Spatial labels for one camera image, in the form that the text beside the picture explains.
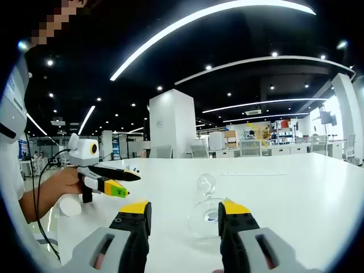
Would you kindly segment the person's left hand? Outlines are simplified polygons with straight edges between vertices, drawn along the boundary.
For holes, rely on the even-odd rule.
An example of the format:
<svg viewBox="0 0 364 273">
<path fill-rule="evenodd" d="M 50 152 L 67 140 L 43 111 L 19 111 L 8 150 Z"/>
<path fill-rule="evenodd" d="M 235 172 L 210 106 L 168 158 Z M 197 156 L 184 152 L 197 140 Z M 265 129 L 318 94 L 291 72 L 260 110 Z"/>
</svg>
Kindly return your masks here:
<svg viewBox="0 0 364 273">
<path fill-rule="evenodd" d="M 49 180 L 51 188 L 57 197 L 64 194 L 79 195 L 82 193 L 82 182 L 78 178 L 76 167 L 66 167 L 53 174 Z"/>
</svg>

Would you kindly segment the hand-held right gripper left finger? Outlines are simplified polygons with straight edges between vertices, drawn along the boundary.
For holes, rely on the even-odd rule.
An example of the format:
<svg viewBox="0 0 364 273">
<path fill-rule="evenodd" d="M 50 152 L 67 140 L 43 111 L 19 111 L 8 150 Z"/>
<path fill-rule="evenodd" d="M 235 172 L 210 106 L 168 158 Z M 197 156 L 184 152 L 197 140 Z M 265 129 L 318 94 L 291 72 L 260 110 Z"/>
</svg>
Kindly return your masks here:
<svg viewBox="0 0 364 273">
<path fill-rule="evenodd" d="M 61 272 L 144 272 L 152 207 L 141 201 L 122 207 L 109 227 L 100 227 L 72 251 Z"/>
</svg>

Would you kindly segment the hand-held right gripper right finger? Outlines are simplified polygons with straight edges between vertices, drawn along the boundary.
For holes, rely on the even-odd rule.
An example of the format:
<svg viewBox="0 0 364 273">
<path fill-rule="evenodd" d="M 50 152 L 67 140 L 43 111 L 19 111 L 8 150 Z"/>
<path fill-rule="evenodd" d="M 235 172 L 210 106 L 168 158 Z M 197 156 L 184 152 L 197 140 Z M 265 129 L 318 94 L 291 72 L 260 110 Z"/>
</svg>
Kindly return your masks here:
<svg viewBox="0 0 364 273">
<path fill-rule="evenodd" d="M 312 272 L 298 262 L 290 244 L 232 200 L 218 205 L 218 234 L 223 272 Z"/>
</svg>

